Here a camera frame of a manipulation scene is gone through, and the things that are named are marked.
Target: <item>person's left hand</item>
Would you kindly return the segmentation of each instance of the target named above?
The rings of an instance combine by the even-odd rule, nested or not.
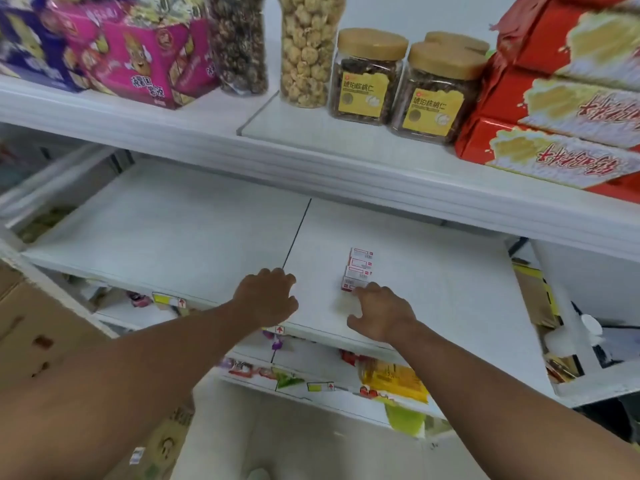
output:
[[[298,300],[289,296],[295,282],[296,277],[284,274],[282,268],[263,268],[257,275],[245,276],[231,302],[240,317],[251,321],[256,329],[275,326],[298,309]]]

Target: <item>hand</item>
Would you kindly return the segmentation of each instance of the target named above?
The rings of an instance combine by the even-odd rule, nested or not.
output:
[[[289,296],[295,282],[296,277],[285,275],[282,268],[263,268],[257,275],[244,277],[231,302],[239,318],[249,320],[256,329],[275,326],[298,309],[298,300]]]
[[[409,302],[386,286],[380,288],[371,282],[366,288],[356,288],[353,294],[360,300],[362,317],[349,315],[347,325],[372,340],[389,342],[396,327],[416,320]]]

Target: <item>pink package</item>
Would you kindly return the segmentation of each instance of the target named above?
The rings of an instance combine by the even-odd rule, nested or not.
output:
[[[132,22],[136,3],[107,0],[54,8],[93,87],[170,109],[217,87],[208,19]]]

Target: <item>white cup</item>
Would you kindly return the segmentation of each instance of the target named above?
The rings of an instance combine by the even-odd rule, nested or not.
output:
[[[589,344],[595,347],[599,343],[602,343],[604,340],[602,336],[602,325],[591,315],[581,315],[580,318],[584,327],[587,329]],[[558,357],[569,357],[575,354],[571,334],[566,325],[562,325],[546,334],[545,345],[549,352]]]

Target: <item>jar label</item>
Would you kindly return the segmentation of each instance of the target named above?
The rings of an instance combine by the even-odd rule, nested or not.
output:
[[[389,78],[376,74],[342,74],[338,111],[379,118],[385,102]]]
[[[416,89],[406,111],[402,128],[446,136],[456,120],[465,97],[458,91]]]

